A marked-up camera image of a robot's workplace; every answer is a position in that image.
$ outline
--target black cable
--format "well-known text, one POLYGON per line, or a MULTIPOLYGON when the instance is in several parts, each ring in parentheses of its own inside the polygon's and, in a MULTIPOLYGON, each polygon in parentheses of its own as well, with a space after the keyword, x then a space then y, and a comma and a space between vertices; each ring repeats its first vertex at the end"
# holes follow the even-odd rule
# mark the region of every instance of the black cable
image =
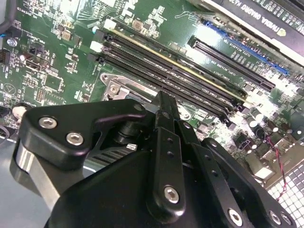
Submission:
POLYGON ((0 130, 2 130, 2 131, 5 133, 5 137, 4 137, 3 141, 0 142, 0 146, 2 146, 2 145, 7 141, 7 139, 9 138, 10 132, 9 132, 8 129, 7 129, 5 126, 3 126, 3 125, 0 125, 0 130))
POLYGON ((4 22, 0 24, 0 35, 8 30, 13 24, 17 13, 17 0, 8 0, 9 9, 4 22))

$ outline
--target capacitor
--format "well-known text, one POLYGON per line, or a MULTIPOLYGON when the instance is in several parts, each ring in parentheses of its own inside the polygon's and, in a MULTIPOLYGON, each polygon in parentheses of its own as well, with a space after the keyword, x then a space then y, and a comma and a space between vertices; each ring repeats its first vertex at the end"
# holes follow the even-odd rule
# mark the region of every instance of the capacitor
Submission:
POLYGON ((277 132, 279 130, 279 128, 271 120, 268 120, 266 125, 272 130, 272 132, 277 132))
POLYGON ((32 57, 32 55, 30 53, 25 53, 25 54, 20 55, 19 59, 20 59, 21 62, 24 62, 25 60, 27 60, 31 57, 32 57))
POLYGON ((256 126, 253 130, 253 133, 255 134, 255 136, 261 140, 265 140, 266 137, 266 132, 265 130, 261 127, 261 126, 256 126))
POLYGON ((256 127, 257 126, 257 121, 252 116, 248 117, 246 119, 246 121, 247 121, 247 123, 250 127, 256 127))
POLYGON ((281 128, 283 131, 285 131, 287 134, 291 134, 293 130, 290 128, 290 126, 286 123, 281 123, 281 128))
POLYGON ((213 134, 211 138, 217 141, 218 143, 222 141, 221 137, 218 134, 213 134))
POLYGON ((254 119, 260 123, 263 121, 263 118, 264 118, 264 115, 261 114, 258 110, 255 110, 253 113, 252 113, 252 116, 254 117, 254 119))
POLYGON ((21 121, 24 113, 30 108, 31 108, 30 105, 20 102, 13 106, 12 114, 13 114, 14 118, 19 122, 19 121, 21 121))

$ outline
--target black ram slot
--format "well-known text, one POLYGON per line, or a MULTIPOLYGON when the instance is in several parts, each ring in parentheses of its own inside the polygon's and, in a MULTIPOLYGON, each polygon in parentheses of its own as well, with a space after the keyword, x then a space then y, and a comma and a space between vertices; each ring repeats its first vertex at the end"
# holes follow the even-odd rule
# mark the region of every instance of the black ram slot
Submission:
POLYGON ((223 113, 227 112, 227 114, 229 114, 228 107, 225 107, 225 104, 222 104, 223 106, 221 106, 217 104, 216 101, 197 95, 197 92, 194 92, 193 90, 187 88, 185 85, 183 85, 183 83, 179 83, 177 80, 170 79, 173 78, 171 75, 165 76, 163 72, 159 69, 154 68, 154 70, 152 70, 153 68, 144 66, 144 64, 138 61, 138 59, 135 58, 134 56, 124 55, 123 52, 114 53, 114 56, 116 56, 123 62, 130 62, 132 63, 132 65, 134 64, 133 67, 136 68, 137 70, 144 72, 147 76, 155 78, 156 80, 162 83, 165 83, 166 85, 174 88, 176 91, 182 91, 182 93, 185 94, 186 96, 193 98, 193 100, 197 100, 199 103, 197 103, 196 105, 203 103, 208 106, 212 106, 214 109, 216 109, 219 112, 223 112, 223 113))
POLYGON ((239 75, 246 79, 247 81, 259 86, 260 88, 271 92, 273 88, 275 88, 275 84, 268 81, 266 78, 257 74, 256 72, 245 68, 243 65, 239 64, 237 61, 231 59, 230 57, 218 52, 216 49, 210 47, 206 43, 199 41, 198 39, 193 39, 194 44, 192 48, 204 54, 208 58, 217 62, 218 64, 223 65, 226 68, 229 68, 231 72, 236 75, 239 75))
MULTIPOLYGON (((143 49, 143 48, 140 48, 138 47, 136 44, 133 44, 131 42, 129 42, 128 40, 125 40, 123 38, 121 38, 120 36, 117 36, 117 35, 111 35, 111 36, 105 36, 106 39, 108 41, 114 41, 115 43, 119 44, 120 46, 122 47, 126 47, 126 48, 129 48, 129 49, 132 49, 132 50, 136 50, 137 52, 141 53, 142 55, 145 55, 147 57, 150 57, 151 59, 153 59, 154 61, 156 61, 157 63, 159 64, 163 64, 163 65, 166 65, 166 67, 170 68, 170 69, 173 69, 173 70, 176 70, 180 73, 185 73, 183 69, 181 68, 178 68, 177 66, 174 66, 172 67, 172 64, 170 63, 167 63, 165 62, 162 58, 154 55, 153 53, 143 49)), ((220 78, 219 76, 217 76, 216 74, 212 73, 211 71, 208 71, 206 69, 202 69, 201 66, 197 65, 196 63, 194 63, 193 61, 190 61, 186 58, 184 58, 183 56, 177 54, 177 53, 174 53, 173 51, 171 51, 170 49, 168 49, 167 47, 165 47, 164 45, 161 45, 159 44, 158 42, 154 41, 152 42, 153 44, 156 45, 156 47, 160 47, 162 48, 163 50, 165 50, 165 52, 169 53, 171 55, 171 59, 176 61, 176 62, 181 62, 181 60, 183 62, 190 62, 191 65, 196 65, 197 67, 196 68, 200 68, 201 70, 199 71, 200 75, 202 75, 203 77, 206 77, 208 78, 210 81, 220 81, 220 84, 224 84, 225 86, 222 86, 224 87, 225 89, 228 89, 228 90, 231 90, 233 91, 234 93, 236 93, 238 96, 242 97, 242 98, 246 98, 247 97, 247 93, 245 91, 243 91, 242 89, 240 89, 239 87, 235 86, 234 84, 232 84, 231 82, 229 81, 223 81, 222 78, 220 78)), ((204 82, 203 80, 199 80, 198 78, 196 78, 196 76, 190 76, 192 79, 196 79, 197 81, 199 81, 200 84, 204 85, 204 86, 208 86, 209 89, 213 89, 214 92, 215 92, 215 89, 219 90, 218 88, 215 88, 213 85, 209 84, 209 83, 206 83, 204 82)))
POLYGON ((219 110, 216 110, 213 107, 210 107, 204 103, 200 103, 199 101, 193 99, 192 97, 188 97, 186 94, 183 94, 182 92, 180 92, 174 88, 172 89, 172 87, 170 85, 166 85, 162 81, 155 79, 154 77, 152 77, 151 75, 142 71, 141 69, 122 61, 121 59, 119 59, 119 57, 115 57, 112 55, 104 55, 104 56, 101 56, 101 58, 99 58, 97 61, 99 63, 103 63, 103 62, 108 63, 108 64, 114 66, 115 68, 121 69, 123 71, 128 71, 128 72, 132 73, 133 76, 144 79, 146 82, 150 83, 152 86, 158 88, 159 90, 163 90, 163 91, 167 92, 168 94, 176 96, 181 101, 188 101, 190 104, 192 104, 198 108, 201 108, 202 110, 205 110, 206 112, 218 117, 224 123, 225 123, 225 121, 224 121, 225 119, 228 120, 227 115, 224 114, 223 112, 220 112, 219 110))
POLYGON ((170 69, 167 69, 164 66, 161 66, 162 68, 159 68, 159 65, 156 64, 155 62, 151 62, 149 60, 141 59, 140 57, 133 55, 121 48, 118 48, 114 45, 111 45, 111 53, 115 54, 116 56, 123 57, 126 61, 131 61, 132 63, 136 65, 141 65, 143 68, 145 68, 145 71, 150 71, 152 70, 154 74, 159 74, 162 75, 164 78, 168 79, 172 83, 177 84, 180 87, 183 87, 185 89, 190 90, 191 92, 195 93, 195 96, 198 94, 202 96, 205 100, 211 103, 211 105, 217 106, 219 109, 222 109, 224 112, 231 112, 233 111, 230 104, 227 105, 226 103, 223 103, 222 101, 218 100, 217 97, 213 97, 210 94, 210 91, 208 93, 204 92, 204 90, 199 90, 198 88, 195 88, 195 82, 193 82, 191 79, 185 79, 181 78, 179 75, 174 75, 172 74, 170 69))

